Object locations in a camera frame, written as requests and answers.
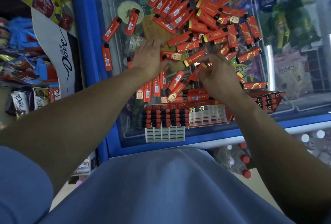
barcode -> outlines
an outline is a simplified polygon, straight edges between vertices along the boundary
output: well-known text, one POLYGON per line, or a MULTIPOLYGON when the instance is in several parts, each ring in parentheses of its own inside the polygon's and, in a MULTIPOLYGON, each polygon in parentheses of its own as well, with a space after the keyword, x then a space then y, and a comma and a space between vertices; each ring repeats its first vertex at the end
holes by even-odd
POLYGON ((176 81, 178 82, 181 79, 182 75, 178 74, 176 81))
POLYGON ((127 28, 128 30, 132 30, 133 23, 129 23, 129 27, 127 28))
POLYGON ((178 24, 181 20, 182 20, 182 18, 181 18, 181 17, 178 17, 178 18, 175 20, 175 22, 178 24))
POLYGON ((112 31, 111 31, 111 30, 108 30, 108 31, 106 32, 106 37, 108 37, 108 36, 110 35, 110 33, 112 33, 112 31))
POLYGON ((169 11, 169 6, 167 6, 165 9, 164 9, 164 13, 167 13, 169 11))
POLYGON ((162 6, 162 3, 160 2, 158 5, 157 5, 157 9, 160 9, 161 8, 161 6, 162 6))
POLYGON ((171 24, 167 24, 167 28, 173 30, 173 26, 171 24))

tray of lighters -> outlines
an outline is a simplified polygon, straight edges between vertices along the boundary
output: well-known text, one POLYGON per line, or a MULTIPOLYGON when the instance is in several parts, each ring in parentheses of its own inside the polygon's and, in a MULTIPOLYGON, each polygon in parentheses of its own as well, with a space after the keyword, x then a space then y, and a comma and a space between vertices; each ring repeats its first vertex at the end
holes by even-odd
MULTIPOLYGON (((149 0, 148 5, 155 13, 152 21, 173 35, 167 40, 170 50, 161 50, 160 61, 165 59, 182 62, 183 69, 172 75, 168 81, 167 70, 136 93, 136 99, 151 102, 152 96, 159 97, 160 104, 145 105, 141 127, 200 127, 228 124, 234 120, 232 113, 220 102, 209 96, 204 88, 193 89, 198 81, 198 72, 205 71, 210 63, 199 63, 208 53, 221 53, 236 69, 238 81, 250 92, 257 104, 267 113, 275 112, 284 92, 266 91, 268 82, 247 82, 244 74, 236 66, 262 54, 258 42, 262 40, 259 25, 248 11, 227 6, 231 0, 195 0, 192 8, 189 0, 149 0), (245 53, 240 52, 239 38, 244 41, 245 53)), ((132 9, 126 34, 133 35, 140 15, 132 9)), ((122 20, 116 17, 103 39, 109 41, 122 20)), ((109 47, 103 46, 105 66, 109 66, 109 47)), ((133 58, 127 58, 130 68, 133 58)))

blue shirt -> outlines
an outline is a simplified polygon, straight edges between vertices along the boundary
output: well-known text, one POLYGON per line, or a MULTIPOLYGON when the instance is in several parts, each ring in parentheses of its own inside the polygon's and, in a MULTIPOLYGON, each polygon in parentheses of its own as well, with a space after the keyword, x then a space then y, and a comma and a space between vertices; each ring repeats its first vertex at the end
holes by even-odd
POLYGON ((0 157, 0 223, 293 223, 199 149, 112 158, 50 213, 46 173, 7 147, 0 157))

person's left hand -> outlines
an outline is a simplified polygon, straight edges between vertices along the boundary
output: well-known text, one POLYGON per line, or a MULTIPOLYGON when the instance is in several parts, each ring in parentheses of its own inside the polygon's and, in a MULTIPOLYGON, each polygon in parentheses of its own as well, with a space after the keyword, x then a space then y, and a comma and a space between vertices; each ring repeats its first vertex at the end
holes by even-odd
POLYGON ((134 55, 131 70, 141 73, 144 84, 155 79, 170 64, 170 60, 160 61, 161 47, 164 47, 164 43, 160 39, 144 39, 134 55))

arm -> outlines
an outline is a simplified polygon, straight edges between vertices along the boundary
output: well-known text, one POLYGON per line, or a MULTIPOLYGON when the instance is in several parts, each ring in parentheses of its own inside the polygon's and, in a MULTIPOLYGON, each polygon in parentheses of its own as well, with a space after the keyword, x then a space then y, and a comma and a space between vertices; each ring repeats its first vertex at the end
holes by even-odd
POLYGON ((169 64, 160 63, 160 45, 160 40, 143 41, 130 70, 19 119, 0 131, 0 145, 39 164, 56 195, 103 140, 132 94, 169 64))
POLYGON ((199 72, 200 80, 233 112, 259 174, 281 209, 296 220, 298 213, 305 220, 322 220, 331 207, 330 168, 258 107, 241 89, 224 57, 205 58, 213 69, 199 72))

